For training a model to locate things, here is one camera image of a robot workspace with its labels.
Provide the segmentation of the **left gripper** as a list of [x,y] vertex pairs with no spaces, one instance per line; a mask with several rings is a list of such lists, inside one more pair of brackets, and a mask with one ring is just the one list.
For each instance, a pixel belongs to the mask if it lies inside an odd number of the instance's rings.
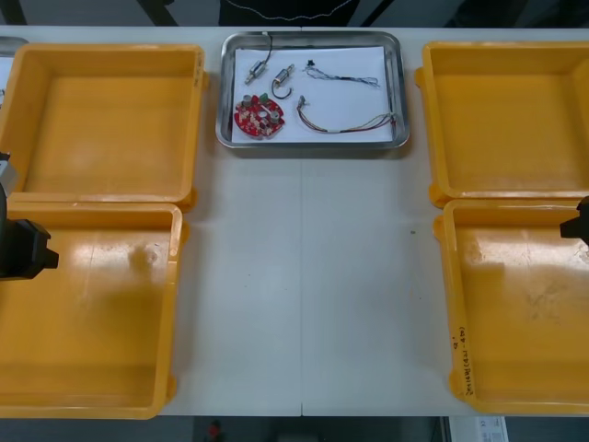
[[56,269],[59,254],[48,247],[51,234],[28,219],[1,222],[1,278],[33,279]]

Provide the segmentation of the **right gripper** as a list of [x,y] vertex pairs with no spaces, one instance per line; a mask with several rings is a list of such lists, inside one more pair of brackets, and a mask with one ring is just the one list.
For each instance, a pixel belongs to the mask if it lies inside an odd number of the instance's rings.
[[585,196],[577,205],[578,216],[560,224],[562,238],[589,239],[589,197]]

